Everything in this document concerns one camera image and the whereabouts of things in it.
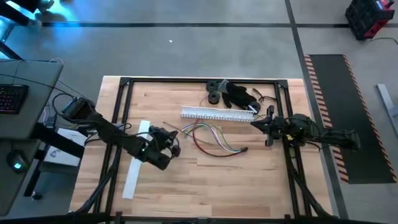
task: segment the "computer mouse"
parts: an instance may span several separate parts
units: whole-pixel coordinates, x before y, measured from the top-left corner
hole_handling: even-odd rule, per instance
[[[29,163],[26,160],[24,153],[19,150],[12,150],[7,155],[8,166],[17,174],[25,173],[29,170]]]

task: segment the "black floor mat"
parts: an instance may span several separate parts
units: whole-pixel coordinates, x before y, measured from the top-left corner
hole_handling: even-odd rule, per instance
[[[323,126],[355,129],[358,152],[333,147],[341,180],[349,184],[396,183],[397,178],[344,55],[306,55]]]

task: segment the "hazard stripe tape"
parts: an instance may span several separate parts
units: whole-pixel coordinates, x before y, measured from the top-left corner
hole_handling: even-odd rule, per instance
[[[369,111],[368,111],[368,107],[366,106],[366,102],[365,102],[365,100],[364,100],[364,98],[363,98],[363,96],[362,96],[361,90],[359,89],[358,83],[356,82],[356,78],[355,78],[355,76],[354,76],[353,70],[351,69],[351,65],[349,64],[347,57],[346,57],[345,55],[343,55],[343,57],[344,57],[344,60],[345,60],[345,62],[346,62],[346,65],[347,65],[347,67],[348,67],[349,74],[351,75],[351,78],[352,78],[353,81],[354,81],[355,87],[356,87],[356,89],[358,90],[359,98],[361,99],[361,102],[362,102],[362,105],[363,105],[363,107],[364,107],[364,109],[365,109],[366,115],[368,116],[369,122],[371,123],[371,126],[372,126],[372,128],[373,128],[373,132],[374,132],[374,134],[375,134],[375,136],[376,136],[376,138],[377,138],[377,141],[378,141],[378,143],[379,143],[379,146],[380,146],[380,148],[381,148],[381,152],[383,153],[383,156],[384,156],[384,159],[385,159],[386,162],[387,162],[387,165],[390,167],[390,173],[391,173],[391,175],[392,175],[392,179],[393,179],[394,182],[396,183],[396,182],[397,182],[397,177],[396,177],[396,175],[395,175],[394,169],[392,168],[392,164],[391,164],[391,162],[390,162],[390,160],[389,160],[389,158],[388,158],[387,152],[386,152],[386,150],[384,149],[384,146],[383,146],[383,143],[382,143],[382,141],[381,141],[380,135],[377,133],[376,125],[374,124],[373,119],[372,119],[372,117],[371,117],[371,115],[370,115],[370,113],[369,113]]]
[[[319,84],[317,73],[315,71],[311,57],[309,55],[305,55],[305,64],[307,65],[308,74],[310,75],[311,84],[315,94],[315,98],[317,100],[318,109],[322,117],[322,124],[325,128],[332,128],[333,122],[329,117],[328,107],[323,99],[322,88]],[[343,155],[341,154],[340,149],[333,146],[330,148],[333,153],[333,157],[335,158],[335,162],[338,168],[338,173],[340,175],[340,180],[342,182],[348,183],[349,178],[345,167]]]

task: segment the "gray floor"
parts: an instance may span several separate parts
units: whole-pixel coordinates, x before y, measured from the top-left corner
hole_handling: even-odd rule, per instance
[[[345,24],[345,0],[290,0],[297,23]],[[86,23],[217,22],[289,23],[280,0],[71,0],[57,2],[44,21]],[[398,138],[374,88],[385,83],[398,104],[398,45],[358,42],[349,29],[299,29],[305,54],[345,54],[369,112],[398,171]],[[398,28],[378,37],[395,37]],[[60,57],[61,81],[96,100],[104,75],[302,78],[291,28],[243,27],[15,27],[6,44],[32,60]],[[46,174],[44,199],[18,197],[9,218],[67,212],[75,177]],[[341,185],[349,217],[394,223],[398,185]]]

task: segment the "black keyboard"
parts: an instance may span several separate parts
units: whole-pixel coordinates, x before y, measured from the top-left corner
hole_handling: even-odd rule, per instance
[[[0,114],[18,114],[28,89],[27,85],[0,84]]]

